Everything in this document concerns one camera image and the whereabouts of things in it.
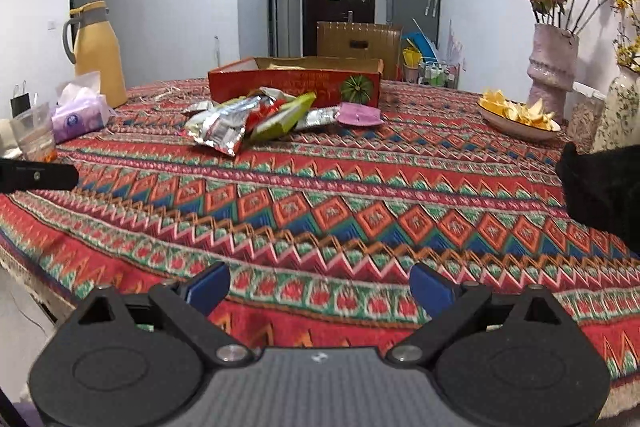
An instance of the patterned tablecloth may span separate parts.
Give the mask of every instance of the patterned tablecloth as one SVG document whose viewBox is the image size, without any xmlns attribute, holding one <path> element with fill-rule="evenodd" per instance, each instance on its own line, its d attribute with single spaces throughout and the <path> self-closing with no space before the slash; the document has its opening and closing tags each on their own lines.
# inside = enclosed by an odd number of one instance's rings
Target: patterned tablecloth
<svg viewBox="0 0 640 427">
<path fill-rule="evenodd" d="M 640 262 L 565 213 L 554 165 L 488 127 L 477 95 L 384 83 L 377 129 L 334 126 L 247 148 L 197 148 L 180 112 L 204 80 L 133 89 L 108 129 L 60 146 L 74 192 L 2 196 L 5 266 L 75 304 L 97 283 L 146 291 L 223 259 L 211 320 L 250 346 L 376 345 L 428 320 L 417 260 L 504 292 L 552 289 L 607 360 L 605 413 L 640 401 Z"/>
</svg>

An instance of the black cloth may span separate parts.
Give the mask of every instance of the black cloth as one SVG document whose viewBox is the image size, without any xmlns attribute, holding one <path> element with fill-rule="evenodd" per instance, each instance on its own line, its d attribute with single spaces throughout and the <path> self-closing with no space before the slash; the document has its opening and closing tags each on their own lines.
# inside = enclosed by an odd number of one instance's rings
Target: black cloth
<svg viewBox="0 0 640 427">
<path fill-rule="evenodd" d="M 640 253 L 640 146 L 578 155 L 569 143 L 556 173 L 572 219 L 617 235 Z"/>
</svg>

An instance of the pink vase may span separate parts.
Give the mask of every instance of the pink vase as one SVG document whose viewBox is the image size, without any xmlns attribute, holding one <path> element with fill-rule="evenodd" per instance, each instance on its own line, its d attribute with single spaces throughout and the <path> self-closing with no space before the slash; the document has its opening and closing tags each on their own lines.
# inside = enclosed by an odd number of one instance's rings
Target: pink vase
<svg viewBox="0 0 640 427">
<path fill-rule="evenodd" d="M 540 98 L 545 112 L 554 112 L 562 122 L 566 94 L 574 90 L 580 39 L 571 32 L 548 24 L 536 24 L 533 52 L 527 74 L 533 80 L 529 91 L 529 107 Z"/>
</svg>

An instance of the thermos handle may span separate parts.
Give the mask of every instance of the thermos handle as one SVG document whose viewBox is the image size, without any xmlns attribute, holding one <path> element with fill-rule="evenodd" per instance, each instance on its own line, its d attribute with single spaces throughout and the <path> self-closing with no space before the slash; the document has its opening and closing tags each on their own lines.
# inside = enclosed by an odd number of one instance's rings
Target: thermos handle
<svg viewBox="0 0 640 427">
<path fill-rule="evenodd" d="M 82 19 L 80 17 L 72 17 L 67 22 L 65 22 L 65 25 L 62 28 L 62 44 L 65 47 L 66 56 L 69 58 L 69 60 L 73 65 L 76 64 L 76 56 L 74 55 L 74 52 L 71 51 L 71 48 L 69 47 L 69 40 L 68 40 L 66 29 L 69 28 L 69 26 L 71 26 L 72 24 L 80 24 L 81 20 Z"/>
</svg>

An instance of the ceramic vase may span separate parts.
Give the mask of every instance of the ceramic vase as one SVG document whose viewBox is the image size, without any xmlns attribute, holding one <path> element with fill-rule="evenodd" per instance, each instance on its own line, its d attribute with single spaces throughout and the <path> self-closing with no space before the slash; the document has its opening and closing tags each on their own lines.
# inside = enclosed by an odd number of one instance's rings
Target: ceramic vase
<svg viewBox="0 0 640 427">
<path fill-rule="evenodd" d="M 527 70 L 533 80 L 527 105 L 542 98 L 544 111 L 554 112 L 559 122 L 564 116 L 567 93 L 574 89 L 579 43 L 580 39 L 569 31 L 536 24 Z"/>
<path fill-rule="evenodd" d="M 629 68 L 620 67 L 620 76 L 609 86 L 592 153 L 635 144 L 640 104 L 639 76 Z"/>
</svg>

